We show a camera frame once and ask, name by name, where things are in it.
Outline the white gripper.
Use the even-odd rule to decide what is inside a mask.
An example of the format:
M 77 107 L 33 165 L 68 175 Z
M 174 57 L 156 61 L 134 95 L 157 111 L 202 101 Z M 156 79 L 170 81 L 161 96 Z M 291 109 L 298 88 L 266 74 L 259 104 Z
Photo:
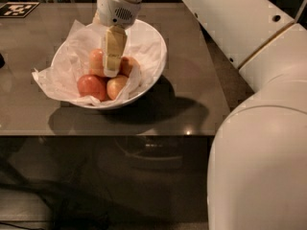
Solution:
M 127 34 L 124 29 L 134 23 L 140 8 L 140 3 L 128 0 L 97 0 L 97 10 L 92 23 L 109 27 L 105 34 L 103 58 L 104 74 L 109 78 L 114 78 L 119 73 L 121 58 L 127 43 Z

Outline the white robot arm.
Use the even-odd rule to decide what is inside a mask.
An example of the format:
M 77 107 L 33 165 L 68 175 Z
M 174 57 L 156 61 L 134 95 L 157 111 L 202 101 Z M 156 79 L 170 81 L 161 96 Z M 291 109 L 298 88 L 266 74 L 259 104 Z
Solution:
M 269 0 L 181 0 L 253 90 L 207 170 L 209 230 L 307 230 L 307 31 Z

